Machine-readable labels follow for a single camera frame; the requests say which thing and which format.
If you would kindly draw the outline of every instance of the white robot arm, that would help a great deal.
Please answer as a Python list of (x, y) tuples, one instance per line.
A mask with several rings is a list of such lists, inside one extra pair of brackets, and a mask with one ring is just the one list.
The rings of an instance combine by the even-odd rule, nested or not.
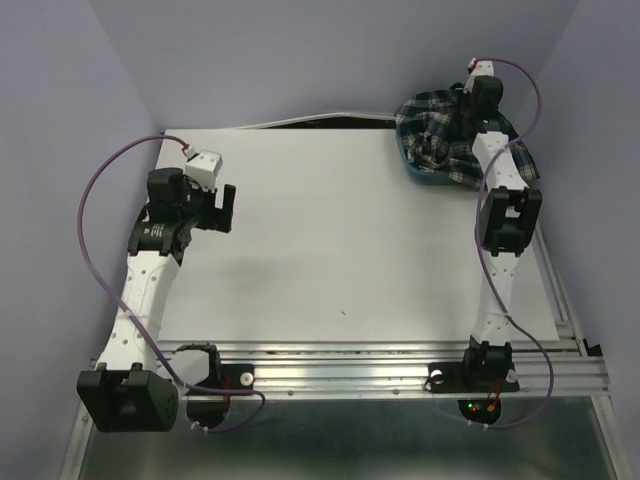
[[(162, 168), (149, 173), (149, 201), (138, 216), (127, 247), (122, 300), (154, 342), (169, 290), (191, 242), (191, 229), (228, 233), (233, 218), (235, 187), (225, 185), (222, 208), (215, 206), (221, 156), (193, 149), (185, 155), (184, 172)], [(156, 355), (130, 313), (118, 309), (96, 369), (80, 373), (77, 391), (101, 431), (166, 431), (176, 419), (178, 389), (166, 379), (166, 372), (158, 372)], [(197, 378), (189, 375), (194, 373), (191, 369), (183, 372), (183, 379), (195, 384), (210, 377), (212, 362), (219, 364), (215, 346), (185, 349), (202, 350), (193, 353), (207, 361), (200, 362), (205, 368), (196, 372)]]
[[(462, 135), (471, 142), (487, 185), (478, 220), (479, 244), (491, 281), (508, 308), (518, 260), (531, 242), (542, 196), (522, 179), (510, 149), (503, 150), (510, 139), (499, 121), (503, 87), (493, 76), (492, 62), (474, 60), (469, 69), (458, 104)], [(490, 168), (499, 152), (502, 153)], [(430, 372), (439, 372), (438, 381), (430, 384), (434, 393), (486, 393), (496, 383), (501, 391), (519, 389), (508, 320), (485, 275), (481, 281), (478, 317), (469, 348), (462, 363), (430, 365)]]

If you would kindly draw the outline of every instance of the green plaid fabric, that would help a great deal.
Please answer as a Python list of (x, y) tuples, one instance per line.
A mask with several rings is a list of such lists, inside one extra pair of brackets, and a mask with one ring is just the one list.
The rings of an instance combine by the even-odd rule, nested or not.
[[(454, 182), (478, 188), (482, 169), (471, 152), (471, 143), (462, 138), (457, 109), (456, 84), (449, 90), (420, 93), (410, 98), (395, 114), (396, 132), (411, 166), (423, 173), (447, 175)], [(518, 136), (511, 123), (501, 116), (509, 139)], [(540, 178), (533, 158), (523, 142), (511, 147), (511, 155), (524, 180)]]

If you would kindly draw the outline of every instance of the wire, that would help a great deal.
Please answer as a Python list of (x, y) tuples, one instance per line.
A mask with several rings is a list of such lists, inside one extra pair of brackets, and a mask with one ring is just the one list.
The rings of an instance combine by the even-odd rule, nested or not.
[(164, 354), (162, 353), (162, 350), (160, 350), (160, 347), (158, 346), (158, 344), (151, 337), (151, 335), (149, 335), (149, 332), (147, 331), (147, 329), (144, 328), (144, 325), (142, 324), (142, 322), (140, 321), (138, 316), (134, 312), (131, 311), (129, 306), (124, 302), (124, 300), (122, 300), (122, 298), (120, 297), (118, 292), (111, 285), (109, 285), (109, 283), (104, 279), (104, 277), (100, 274), (100, 272), (98, 272), (96, 266), (93, 264), (93, 261), (91, 260), (91, 257), (89, 256), (89, 252), (87, 250), (87, 244), (86, 244), (86, 241), (85, 241), (85, 238), (84, 238), (83, 220), (84, 220), (84, 210), (85, 210), (85, 206), (86, 206), (86, 203), (87, 203), (87, 198), (89, 197), (89, 193), (91, 192), (91, 189), (93, 188), (94, 184), (96, 183), (96, 181), (98, 180), (100, 175), (117, 158), (119, 158), (121, 155), (123, 155), (124, 153), (128, 152), (132, 148), (136, 147), (137, 145), (140, 145), (141, 143), (149, 142), (149, 141), (152, 141), (152, 140), (172, 140), (172, 141), (177, 142), (180, 145), (182, 145), (182, 150), (183, 151), (185, 151), (186, 149), (190, 148), (190, 145), (188, 143), (186, 143), (181, 138), (175, 137), (173, 135), (151, 135), (151, 136), (148, 136), (148, 137), (139, 138), (138, 140), (134, 140), (133, 142), (129, 143), (128, 145), (125, 145), (120, 150), (118, 150), (116, 153), (111, 155), (100, 166), (100, 168), (98, 168), (98, 170), (96, 170), (96, 172), (93, 174), (93, 176), (89, 180), (89, 183), (85, 187), (84, 192), (82, 193), (82, 198), (80, 199), (80, 205), (78, 207), (78, 217), (77, 217), (77, 222), (76, 222), (76, 228), (77, 228), (77, 231), (78, 231), (78, 242), (80, 243), (80, 250), (82, 251), (82, 257), (84, 258), (84, 261), (87, 264), (87, 268), (89, 268), (89, 271), (93, 275), (93, 278), (95, 278), (97, 280), (97, 282), (100, 284), (102, 289), (107, 293), (107, 295), (109, 295), (109, 297), (111, 297), (111, 299), (118, 304), (120, 309), (123, 312), (126, 312), (128, 314), (130, 320), (133, 322), (133, 324), (136, 326), (136, 328), (138, 329), (138, 331), (142, 335), (142, 338), (144, 338), (145, 342), (147, 342), (147, 345), (149, 345), (149, 348), (151, 348), (151, 350), (156, 355), (156, 357), (158, 358), (158, 360), (160, 361), (162, 366), (167, 370), (167, 372), (169, 372), (169, 375), (171, 375), (171, 378), (173, 378), (174, 382), (177, 385), (180, 385), (182, 387), (188, 388), (190, 390), (194, 390), (196, 392), (206, 393), (208, 395), (222, 395), (222, 396), (225, 396), (225, 395), (234, 395), (234, 396), (253, 396), (253, 395), (257, 395), (257, 396), (260, 397), (260, 399), (261, 399), (260, 406), (258, 406), (258, 408), (254, 412), (252, 412), (249, 416), (247, 416), (247, 418), (245, 418), (240, 423), (237, 423), (235, 425), (230, 425), (228, 427), (209, 429), (209, 430), (205, 431), (206, 433), (231, 432), (233, 430), (237, 430), (238, 428), (240, 428), (240, 427), (246, 425), (247, 423), (249, 423), (250, 421), (252, 421), (262, 411), (262, 409), (264, 408), (264, 405), (265, 405), (265, 403), (267, 401), (264, 393), (262, 393), (262, 392), (260, 392), (258, 390), (230, 390), (230, 389), (200, 387), (200, 386), (197, 386), (197, 385), (192, 385), (192, 384), (187, 383), (184, 380), (182, 380), (182, 378), (180, 378), (180, 375), (178, 375), (178, 373), (171, 366), (171, 363), (169, 362), (167, 357), (164, 356)]
[(504, 430), (508, 428), (518, 427), (520, 425), (524, 425), (525, 423), (530, 422), (531, 420), (536, 418), (538, 415), (540, 415), (549, 406), (549, 403), (551, 401), (551, 395), (553, 394), (553, 386), (555, 383), (555, 373), (553, 371), (553, 363), (551, 362), (551, 357), (549, 357), (549, 353), (547, 352), (547, 350), (544, 348), (542, 343), (540, 343), (533, 335), (531, 335), (529, 332), (527, 332), (524, 328), (522, 328), (520, 325), (518, 325), (515, 322), (515, 320), (509, 313), (509, 309), (507, 308), (507, 305), (505, 304), (504, 300), (500, 296), (500, 293), (498, 292), (498, 289), (496, 288), (496, 285), (491, 278), (491, 273), (489, 272), (489, 267), (487, 266), (487, 262), (484, 258), (483, 251), (482, 251), (482, 240), (480, 237), (480, 214), (482, 210), (482, 200), (484, 198), (484, 189), (487, 186), (487, 178), (489, 177), (489, 172), (495, 165), (500, 155), (502, 155), (507, 149), (511, 148), (511, 146), (515, 145), (517, 142), (523, 140), (536, 128), (536, 125), (540, 120), (540, 114), (542, 112), (542, 95), (540, 93), (540, 87), (538, 86), (538, 83), (535, 81), (533, 76), (524, 67), (510, 60), (503, 60), (499, 58), (482, 58), (477, 60), (476, 63), (483, 62), (483, 61), (502, 63), (505, 65), (510, 65), (520, 70), (531, 82), (531, 85), (533, 86), (533, 89), (536, 93), (536, 100), (538, 104), (536, 108), (536, 114), (533, 118), (533, 121), (531, 122), (531, 125), (529, 125), (529, 128), (527, 128), (527, 130), (525, 130), (525, 132), (522, 135), (509, 141), (500, 150), (498, 150), (493, 156), (493, 158), (491, 159), (491, 161), (489, 162), (489, 164), (487, 165), (487, 169), (484, 172), (482, 181), (480, 182), (480, 192), (478, 194), (478, 202), (476, 204), (476, 224), (474, 228), (474, 238), (476, 243), (476, 249), (478, 251), (478, 258), (480, 259), (480, 265), (482, 266), (482, 271), (484, 272), (484, 276), (487, 279), (489, 288), (491, 288), (491, 291), (493, 292), (496, 302), (500, 306), (500, 309), (504, 313), (504, 316), (507, 319), (507, 321), (513, 326), (513, 328), (515, 328), (517, 331), (522, 333), (525, 337), (527, 337), (529, 340), (531, 340), (534, 343), (534, 345), (538, 348), (538, 350), (540, 350), (540, 353), (542, 353), (542, 355), (544, 356), (544, 359), (547, 362), (547, 365), (549, 367), (549, 387), (547, 389), (547, 394), (545, 395), (544, 400), (542, 401), (540, 406), (533, 413), (527, 415), (526, 417), (520, 420), (516, 420), (514, 422), (504, 423), (500, 425), (490, 425), (488, 427), (489, 429), (492, 429), (492, 430)]
[(496, 398), (493, 399), (493, 403), (491, 404), (493, 408), (496, 408), (496, 405), (498, 405), (498, 400), (500, 400), (500, 380), (496, 382), (496, 387), (498, 389), (496, 392)]
[[(500, 379), (499, 378), (496, 380), (495, 385), (497, 387), (496, 394), (500, 395)], [(487, 399), (484, 401), (484, 403), (489, 403), (489, 399), (491, 398), (492, 393), (493, 393), (493, 385), (489, 387), (489, 395), (487, 395)]]

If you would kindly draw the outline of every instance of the white board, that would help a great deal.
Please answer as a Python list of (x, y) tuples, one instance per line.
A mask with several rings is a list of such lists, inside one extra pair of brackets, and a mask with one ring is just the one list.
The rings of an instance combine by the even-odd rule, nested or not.
[[(229, 235), (193, 231), (161, 340), (468, 340), (476, 192), (414, 183), (393, 130), (168, 133), (221, 153), (219, 187), (238, 190)], [(158, 168), (182, 164), (165, 142)], [(558, 339), (532, 249), (511, 310), (539, 339)]]

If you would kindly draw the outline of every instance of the purple wall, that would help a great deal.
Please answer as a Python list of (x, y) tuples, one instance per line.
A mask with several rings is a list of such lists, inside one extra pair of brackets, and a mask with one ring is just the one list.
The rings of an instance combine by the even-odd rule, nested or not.
[[(110, 153), (155, 126), (85, 0), (3, 3), (0, 65), (0, 478), (56, 478), (77, 373), (115, 313), (83, 265), (77, 203)], [(107, 278), (124, 267), (155, 151), (124, 159), (90, 202)]]
[(640, 473), (638, 18), (632, 0), (580, 3), (540, 74), (543, 116), (528, 145), (540, 167), (552, 255), (589, 341), (602, 344), (616, 416)]
[[(466, 78), (474, 56), (537, 72), (577, 0), (90, 0), (151, 117), (230, 127), (394, 111)], [(506, 111), (528, 89), (507, 72)]]

